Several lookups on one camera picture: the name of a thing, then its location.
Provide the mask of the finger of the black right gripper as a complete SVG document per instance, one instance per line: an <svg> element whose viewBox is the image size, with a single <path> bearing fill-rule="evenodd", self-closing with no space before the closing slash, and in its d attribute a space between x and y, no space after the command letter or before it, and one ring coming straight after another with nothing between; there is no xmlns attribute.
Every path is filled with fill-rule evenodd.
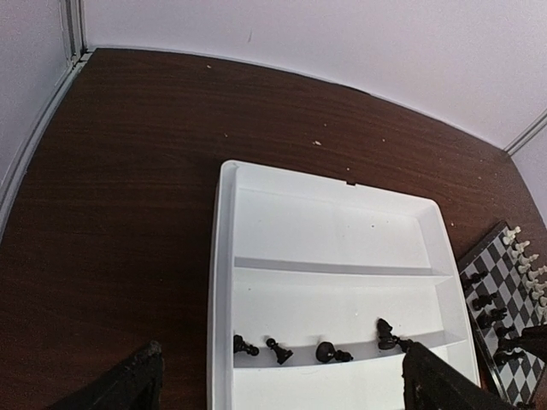
<svg viewBox="0 0 547 410"><path fill-rule="evenodd" d="M500 339L498 347L503 351L524 349L530 354L546 354L546 325L527 327L514 339Z"/></svg>

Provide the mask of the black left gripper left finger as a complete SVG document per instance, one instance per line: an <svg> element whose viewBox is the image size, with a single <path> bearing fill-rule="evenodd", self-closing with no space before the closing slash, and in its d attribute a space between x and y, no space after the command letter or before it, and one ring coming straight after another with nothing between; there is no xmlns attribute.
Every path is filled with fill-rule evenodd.
<svg viewBox="0 0 547 410"><path fill-rule="evenodd" d="M50 409L158 409L164 372L162 346L150 341Z"/></svg>

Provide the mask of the black bishop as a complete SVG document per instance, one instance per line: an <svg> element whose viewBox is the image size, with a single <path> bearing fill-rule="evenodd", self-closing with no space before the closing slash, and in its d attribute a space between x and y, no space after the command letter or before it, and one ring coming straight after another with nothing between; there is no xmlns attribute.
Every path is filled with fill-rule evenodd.
<svg viewBox="0 0 547 410"><path fill-rule="evenodd" d="M482 313L476 319L476 322L480 329L488 329L493 326L495 322L502 321L507 316L508 309L503 308L493 308L487 313Z"/></svg>

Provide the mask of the black king piece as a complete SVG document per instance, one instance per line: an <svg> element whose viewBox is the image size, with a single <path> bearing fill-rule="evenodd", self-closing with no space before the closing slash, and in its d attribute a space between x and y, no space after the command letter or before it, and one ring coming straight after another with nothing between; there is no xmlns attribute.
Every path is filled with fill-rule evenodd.
<svg viewBox="0 0 547 410"><path fill-rule="evenodd" d="M524 351L507 351L499 349L493 356L494 363L496 366L501 367L508 364L513 360L521 360L526 358L526 353Z"/></svg>

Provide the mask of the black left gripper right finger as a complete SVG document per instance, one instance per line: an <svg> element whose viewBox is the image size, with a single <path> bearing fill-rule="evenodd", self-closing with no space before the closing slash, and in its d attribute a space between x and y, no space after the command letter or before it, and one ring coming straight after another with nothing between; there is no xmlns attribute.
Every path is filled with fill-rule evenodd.
<svg viewBox="0 0 547 410"><path fill-rule="evenodd" d="M403 343L403 399L406 409L511 409L482 390L423 344Z"/></svg>

